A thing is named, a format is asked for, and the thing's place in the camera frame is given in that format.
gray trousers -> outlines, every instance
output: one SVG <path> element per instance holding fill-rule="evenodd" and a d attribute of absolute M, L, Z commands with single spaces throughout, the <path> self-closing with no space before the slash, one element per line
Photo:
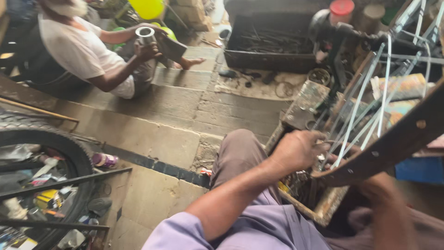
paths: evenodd
<path fill-rule="evenodd" d="M 136 39 L 137 37 L 127 41 L 126 44 L 117 52 L 117 54 L 121 56 L 125 62 L 128 62 L 135 53 L 134 42 Z M 159 59 L 148 60 L 134 70 L 132 73 L 134 78 L 133 98 L 139 97 L 150 87 L 158 62 L 162 63 L 167 68 L 172 68 L 174 66 L 174 62 L 180 62 L 180 59 L 186 50 L 185 45 L 175 42 L 168 37 L 156 36 L 156 40 L 159 52 L 161 52 L 163 56 Z"/>
<path fill-rule="evenodd" d="M 243 172 L 259 165 L 267 155 L 254 134 L 246 129 L 228 133 L 223 139 L 213 164 L 210 188 L 213 189 Z M 268 187 L 271 196 L 282 204 L 277 185 Z M 416 210 L 411 210 L 411 220 L 416 229 L 416 237 L 422 250 L 443 249 L 444 222 Z M 338 234 L 319 229 L 333 250 L 373 250 L 372 210 L 353 206 L 338 224 L 347 224 L 351 235 Z"/>

